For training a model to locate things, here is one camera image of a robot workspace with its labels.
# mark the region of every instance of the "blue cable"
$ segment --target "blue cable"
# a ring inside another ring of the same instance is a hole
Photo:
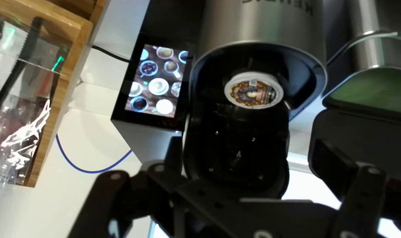
[[[118,162],[116,162],[114,165],[112,165],[110,167],[106,167],[104,170],[98,170],[98,171],[86,171],[86,170],[82,170],[80,167],[77,167],[67,155],[64,147],[63,147],[63,143],[60,142],[60,138],[59,135],[56,135],[56,142],[57,142],[57,146],[59,146],[59,150],[60,153],[63,154],[64,159],[68,162],[68,165],[71,165],[71,167],[73,167],[75,170],[82,172],[82,174],[104,174],[104,172],[108,172],[110,170],[113,170],[114,167],[117,167],[118,165],[121,165],[123,161],[126,161],[131,154],[133,154],[133,150],[130,150],[129,153],[126,153]]]

